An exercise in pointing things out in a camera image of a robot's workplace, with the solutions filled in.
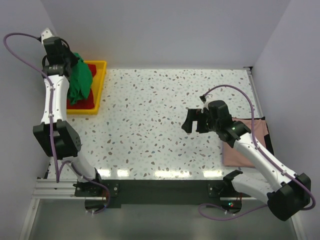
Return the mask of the pink folded t shirt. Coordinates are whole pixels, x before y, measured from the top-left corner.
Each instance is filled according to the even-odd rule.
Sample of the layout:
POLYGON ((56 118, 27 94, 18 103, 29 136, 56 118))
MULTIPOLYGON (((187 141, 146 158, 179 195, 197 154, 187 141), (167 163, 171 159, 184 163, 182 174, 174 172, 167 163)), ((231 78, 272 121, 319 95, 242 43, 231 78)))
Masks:
MULTIPOLYGON (((265 117, 255 118, 253 123, 255 137, 264 147, 266 147, 266 139, 269 135, 269 131, 265 117)), ((223 143, 222 147, 222 163, 226 167, 255 167, 245 156, 234 148, 231 148, 226 142, 223 143)))

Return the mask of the red t shirt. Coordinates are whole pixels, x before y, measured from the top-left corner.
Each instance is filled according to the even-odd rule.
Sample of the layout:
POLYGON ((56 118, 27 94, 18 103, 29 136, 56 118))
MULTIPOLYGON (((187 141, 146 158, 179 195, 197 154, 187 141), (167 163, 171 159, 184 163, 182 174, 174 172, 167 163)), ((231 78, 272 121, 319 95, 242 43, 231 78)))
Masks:
MULTIPOLYGON (((89 66, 89 69, 92 73, 92 77, 94 77, 97 73, 96 66, 93 64, 87 64, 89 66)), ((93 92, 92 89, 90 90, 90 94, 87 98, 87 100, 80 100, 74 105, 70 105, 70 101, 68 100, 67 96, 67 103, 66 103, 67 109, 92 109, 95 107, 94 100, 93 100, 93 92)))

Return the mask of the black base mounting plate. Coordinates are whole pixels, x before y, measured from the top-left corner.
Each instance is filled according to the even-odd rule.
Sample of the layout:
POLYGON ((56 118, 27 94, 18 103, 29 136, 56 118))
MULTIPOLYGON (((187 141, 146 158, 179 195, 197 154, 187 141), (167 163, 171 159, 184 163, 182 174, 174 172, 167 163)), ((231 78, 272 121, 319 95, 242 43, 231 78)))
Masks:
POLYGON ((123 205, 215 204, 231 213, 242 208, 242 197, 223 180, 101 180, 73 184, 74 195, 84 197, 86 210, 123 205))

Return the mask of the green t shirt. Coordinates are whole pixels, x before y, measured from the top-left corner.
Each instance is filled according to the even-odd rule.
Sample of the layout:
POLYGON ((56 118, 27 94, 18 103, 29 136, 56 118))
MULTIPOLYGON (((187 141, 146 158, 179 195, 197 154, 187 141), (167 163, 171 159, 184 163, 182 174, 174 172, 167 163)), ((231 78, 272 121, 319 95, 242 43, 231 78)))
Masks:
POLYGON ((93 76, 89 66, 77 52, 73 52, 73 54, 78 59, 78 62, 71 68, 72 73, 69 78, 67 98, 70 105, 75 105, 81 100, 87 100, 93 83, 93 76))

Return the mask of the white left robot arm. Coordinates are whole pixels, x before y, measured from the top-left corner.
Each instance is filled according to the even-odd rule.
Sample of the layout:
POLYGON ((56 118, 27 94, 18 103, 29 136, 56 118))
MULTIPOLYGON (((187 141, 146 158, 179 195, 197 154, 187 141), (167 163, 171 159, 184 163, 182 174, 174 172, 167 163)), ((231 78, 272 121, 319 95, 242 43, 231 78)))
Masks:
POLYGON ((104 184, 96 168, 82 154, 81 138, 67 121, 67 94, 72 68, 79 62, 67 43, 46 28, 40 35, 46 55, 41 74, 45 84, 45 106, 33 135, 47 156, 53 158, 56 180, 68 166, 77 177, 74 184, 82 197, 102 197, 104 184))

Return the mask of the yellow plastic bin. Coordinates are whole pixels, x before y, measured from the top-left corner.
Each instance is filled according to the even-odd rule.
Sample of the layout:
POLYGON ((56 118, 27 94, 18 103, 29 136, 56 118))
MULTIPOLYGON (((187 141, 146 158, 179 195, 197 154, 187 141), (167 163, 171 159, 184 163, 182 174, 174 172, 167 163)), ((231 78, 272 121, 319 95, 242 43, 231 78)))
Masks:
POLYGON ((68 115, 97 115, 100 107, 101 95, 107 73, 107 62, 104 60, 85 60, 88 65, 96 66, 96 75, 93 77, 91 90, 93 94, 94 108, 92 109, 69 109, 68 115))

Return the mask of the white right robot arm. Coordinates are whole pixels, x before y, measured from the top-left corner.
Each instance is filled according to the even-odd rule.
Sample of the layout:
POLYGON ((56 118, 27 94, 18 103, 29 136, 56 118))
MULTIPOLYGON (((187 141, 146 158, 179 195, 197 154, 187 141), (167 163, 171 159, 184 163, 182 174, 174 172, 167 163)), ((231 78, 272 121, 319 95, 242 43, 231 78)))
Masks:
POLYGON ((254 136, 252 127, 233 120, 224 101, 205 101, 203 108, 188 109, 181 128, 189 134, 193 123, 196 123, 199 134, 215 132, 220 140, 245 156, 265 178, 265 181, 255 180, 240 170, 234 170, 223 178, 222 189, 227 196, 244 193, 256 198, 281 221, 315 207, 311 179, 304 173, 297 174, 272 155, 254 136))

